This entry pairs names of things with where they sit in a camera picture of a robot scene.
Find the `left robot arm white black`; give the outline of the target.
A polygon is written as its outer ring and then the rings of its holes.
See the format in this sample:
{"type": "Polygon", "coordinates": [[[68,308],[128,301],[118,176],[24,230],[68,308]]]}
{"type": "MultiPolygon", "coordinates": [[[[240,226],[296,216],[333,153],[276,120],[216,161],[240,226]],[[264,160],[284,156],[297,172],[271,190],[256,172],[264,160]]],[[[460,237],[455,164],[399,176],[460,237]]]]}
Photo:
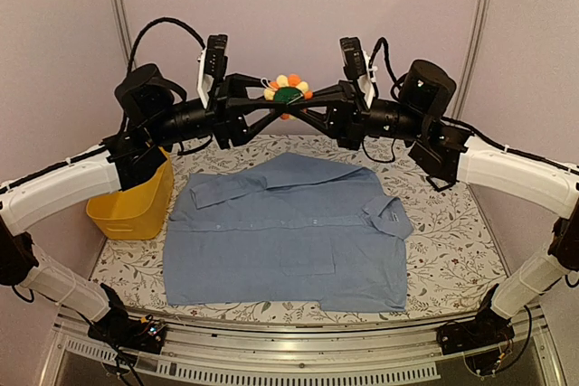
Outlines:
{"type": "Polygon", "coordinates": [[[148,182],[173,145],[214,137],[221,147],[244,145],[281,116],[289,103],[250,99],[260,80],[223,68],[201,71],[197,99],[163,77],[153,63],[129,72],[115,96],[127,126],[67,160],[1,186],[1,284],[26,288],[75,310],[89,336],[111,345],[159,352],[155,321],[129,317],[114,289],[80,277],[34,245],[29,228],[79,202],[148,182]]]}

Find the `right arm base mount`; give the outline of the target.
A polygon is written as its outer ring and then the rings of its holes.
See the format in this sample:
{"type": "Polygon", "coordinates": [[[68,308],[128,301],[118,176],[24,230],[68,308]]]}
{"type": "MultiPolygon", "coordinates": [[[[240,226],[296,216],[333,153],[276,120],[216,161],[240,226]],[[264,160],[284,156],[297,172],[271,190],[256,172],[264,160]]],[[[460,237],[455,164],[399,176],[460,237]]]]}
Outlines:
{"type": "Polygon", "coordinates": [[[489,309],[479,311],[468,321],[450,320],[436,330],[436,341],[444,355],[474,351],[465,363],[478,376],[498,370],[514,337],[510,321],[489,309]]]}

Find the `light blue shirt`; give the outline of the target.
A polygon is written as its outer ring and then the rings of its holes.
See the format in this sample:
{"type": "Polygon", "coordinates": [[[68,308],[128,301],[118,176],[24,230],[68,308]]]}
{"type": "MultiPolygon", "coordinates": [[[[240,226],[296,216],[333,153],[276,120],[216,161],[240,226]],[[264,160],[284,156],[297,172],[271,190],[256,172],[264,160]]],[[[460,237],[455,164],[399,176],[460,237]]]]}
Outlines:
{"type": "Polygon", "coordinates": [[[401,201],[363,166],[285,153],[235,174],[192,174],[168,221],[166,298],[402,312],[412,232],[401,201]]]}

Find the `yellow orange plush flower brooch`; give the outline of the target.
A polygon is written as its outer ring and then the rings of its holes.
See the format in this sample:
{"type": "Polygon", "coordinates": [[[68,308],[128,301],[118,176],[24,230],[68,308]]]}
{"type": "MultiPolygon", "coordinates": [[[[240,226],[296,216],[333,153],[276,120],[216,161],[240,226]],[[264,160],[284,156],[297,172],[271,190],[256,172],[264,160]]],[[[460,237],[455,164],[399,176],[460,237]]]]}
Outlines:
{"type": "Polygon", "coordinates": [[[313,98],[309,84],[298,74],[279,75],[275,80],[261,78],[263,97],[268,101],[293,103],[313,98]]]}

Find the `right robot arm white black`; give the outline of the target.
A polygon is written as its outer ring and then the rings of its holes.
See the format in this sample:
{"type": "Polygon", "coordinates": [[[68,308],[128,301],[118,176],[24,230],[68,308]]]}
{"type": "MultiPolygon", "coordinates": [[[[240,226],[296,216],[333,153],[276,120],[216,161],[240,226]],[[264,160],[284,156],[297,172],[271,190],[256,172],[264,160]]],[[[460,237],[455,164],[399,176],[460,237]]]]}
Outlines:
{"type": "Polygon", "coordinates": [[[393,101],[365,102],[360,86],[341,81],[288,105],[289,113],[342,147],[366,137],[403,140],[427,174],[448,185],[480,185],[538,204],[557,216],[553,239],[483,298],[475,317],[437,331],[443,346],[486,346],[513,337],[511,318],[533,298],[578,269],[578,171],[507,146],[446,118],[456,84],[437,65],[416,60],[393,86],[393,101]]]}

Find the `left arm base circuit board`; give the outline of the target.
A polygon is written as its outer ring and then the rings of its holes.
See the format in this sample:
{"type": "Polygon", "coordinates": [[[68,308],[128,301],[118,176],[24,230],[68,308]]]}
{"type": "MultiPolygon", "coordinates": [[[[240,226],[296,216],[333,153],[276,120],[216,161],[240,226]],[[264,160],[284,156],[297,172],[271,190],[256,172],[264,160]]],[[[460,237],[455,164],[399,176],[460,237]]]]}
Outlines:
{"type": "Polygon", "coordinates": [[[88,336],[111,348],[161,354],[166,340],[166,324],[146,317],[145,320],[123,316],[103,317],[89,327],[88,336]]]}

